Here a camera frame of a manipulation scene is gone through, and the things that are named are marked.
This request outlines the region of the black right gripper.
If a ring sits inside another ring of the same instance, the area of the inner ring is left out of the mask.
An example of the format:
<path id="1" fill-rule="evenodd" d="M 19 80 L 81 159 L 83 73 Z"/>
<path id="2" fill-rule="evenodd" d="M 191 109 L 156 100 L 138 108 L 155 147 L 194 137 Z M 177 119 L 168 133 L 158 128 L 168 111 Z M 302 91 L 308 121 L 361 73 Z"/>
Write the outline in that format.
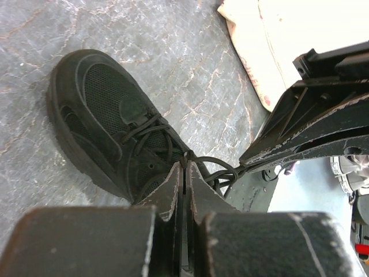
<path id="1" fill-rule="evenodd" d="M 240 164 L 253 173 L 298 160 L 368 155 L 368 42 L 324 53 L 312 48 L 293 65 L 301 80 Z"/>

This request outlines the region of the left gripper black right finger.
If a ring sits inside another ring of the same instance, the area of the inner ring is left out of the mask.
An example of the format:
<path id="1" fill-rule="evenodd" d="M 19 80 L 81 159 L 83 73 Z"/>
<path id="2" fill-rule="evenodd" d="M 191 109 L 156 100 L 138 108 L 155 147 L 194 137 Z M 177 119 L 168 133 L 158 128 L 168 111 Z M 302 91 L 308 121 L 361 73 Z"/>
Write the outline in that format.
<path id="1" fill-rule="evenodd" d="M 359 276 L 338 222 L 321 212 L 240 212 L 189 162 L 189 230 L 195 276 Z"/>

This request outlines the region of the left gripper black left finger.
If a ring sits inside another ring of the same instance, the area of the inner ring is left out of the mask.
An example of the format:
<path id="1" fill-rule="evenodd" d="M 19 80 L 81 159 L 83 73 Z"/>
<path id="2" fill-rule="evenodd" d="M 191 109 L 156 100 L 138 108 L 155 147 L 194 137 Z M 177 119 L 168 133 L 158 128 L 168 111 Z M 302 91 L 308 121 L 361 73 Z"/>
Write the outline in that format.
<path id="1" fill-rule="evenodd" d="M 131 207 L 43 207 L 16 224 L 2 276 L 179 276 L 179 163 Z"/>

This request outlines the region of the black shoe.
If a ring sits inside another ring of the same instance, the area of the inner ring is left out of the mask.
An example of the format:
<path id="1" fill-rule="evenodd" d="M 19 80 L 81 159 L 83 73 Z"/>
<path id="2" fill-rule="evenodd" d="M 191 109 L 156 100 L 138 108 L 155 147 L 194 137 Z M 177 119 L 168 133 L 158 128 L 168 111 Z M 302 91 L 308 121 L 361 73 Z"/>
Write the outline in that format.
<path id="1" fill-rule="evenodd" d="M 74 166 L 95 185 L 136 204 L 121 138 L 141 114 L 160 112 L 135 79 L 104 52 L 73 51 L 52 70 L 47 109 L 60 148 Z"/>

